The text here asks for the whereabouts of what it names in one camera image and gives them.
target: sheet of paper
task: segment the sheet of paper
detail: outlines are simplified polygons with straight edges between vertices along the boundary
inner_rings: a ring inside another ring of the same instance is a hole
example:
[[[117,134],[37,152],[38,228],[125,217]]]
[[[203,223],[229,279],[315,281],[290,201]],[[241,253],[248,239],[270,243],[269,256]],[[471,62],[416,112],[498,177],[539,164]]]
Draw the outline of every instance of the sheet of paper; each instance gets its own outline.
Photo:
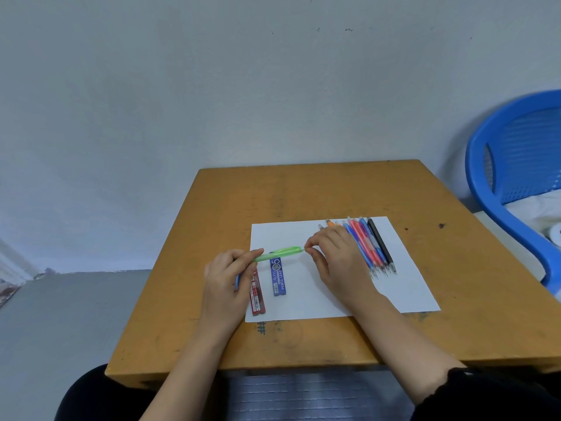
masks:
[[[373,283],[402,313],[412,311],[438,311],[423,276],[411,259],[387,217],[373,217],[376,228],[388,247],[396,265],[396,275],[378,275]],[[318,231],[325,220],[305,222],[262,223],[251,226],[251,248],[265,248],[265,252],[303,246],[306,240]],[[273,295],[273,283],[269,261],[257,265],[259,281],[263,291],[265,314],[253,316],[247,307],[246,322],[268,322],[270,320],[335,318],[349,316],[321,281],[312,258],[307,253],[282,259],[286,295]]]

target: chair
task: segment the chair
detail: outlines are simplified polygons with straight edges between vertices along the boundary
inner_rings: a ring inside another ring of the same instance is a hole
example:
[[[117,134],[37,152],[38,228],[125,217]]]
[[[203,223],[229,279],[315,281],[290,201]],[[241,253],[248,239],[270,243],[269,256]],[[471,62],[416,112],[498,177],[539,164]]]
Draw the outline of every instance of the chair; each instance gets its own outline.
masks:
[[[491,114],[467,145],[466,176],[483,210],[537,257],[541,283],[557,294],[561,251],[503,205],[561,189],[561,90],[524,96]]]

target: wooden table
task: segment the wooden table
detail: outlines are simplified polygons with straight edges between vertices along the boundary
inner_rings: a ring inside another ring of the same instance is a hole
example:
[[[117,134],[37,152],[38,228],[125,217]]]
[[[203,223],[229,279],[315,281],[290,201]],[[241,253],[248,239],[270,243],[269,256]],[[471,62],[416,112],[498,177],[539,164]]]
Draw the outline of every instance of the wooden table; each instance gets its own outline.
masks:
[[[387,216],[441,311],[411,318],[472,364],[561,361],[561,305],[420,161],[200,170],[106,374],[161,381],[200,312],[216,253],[249,249],[252,223]],[[242,322],[220,369],[380,363],[353,318]]]

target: floor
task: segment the floor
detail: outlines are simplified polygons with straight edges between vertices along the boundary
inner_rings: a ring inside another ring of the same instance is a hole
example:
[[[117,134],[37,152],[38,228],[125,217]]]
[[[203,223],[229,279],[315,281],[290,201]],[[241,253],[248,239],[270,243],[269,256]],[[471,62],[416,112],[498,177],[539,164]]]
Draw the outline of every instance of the floor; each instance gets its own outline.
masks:
[[[149,270],[50,275],[0,309],[0,419],[52,421],[67,389],[107,363]],[[409,419],[389,371],[231,379],[229,420]]]

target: hand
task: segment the hand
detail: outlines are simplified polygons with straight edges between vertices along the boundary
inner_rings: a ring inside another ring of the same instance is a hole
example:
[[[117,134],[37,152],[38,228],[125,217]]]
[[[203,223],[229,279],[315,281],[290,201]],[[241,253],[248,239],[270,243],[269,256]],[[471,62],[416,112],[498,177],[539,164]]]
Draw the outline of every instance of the hand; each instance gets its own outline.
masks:
[[[263,248],[253,251],[228,250],[218,254],[205,266],[205,285],[198,329],[216,333],[218,338],[230,338],[240,324],[249,303],[251,278],[257,266],[253,261],[263,254]],[[238,290],[236,276],[242,273]]]
[[[314,246],[319,246],[325,256]],[[323,283],[353,315],[371,303],[373,293],[378,292],[354,238],[343,226],[323,228],[307,240],[304,248]]]

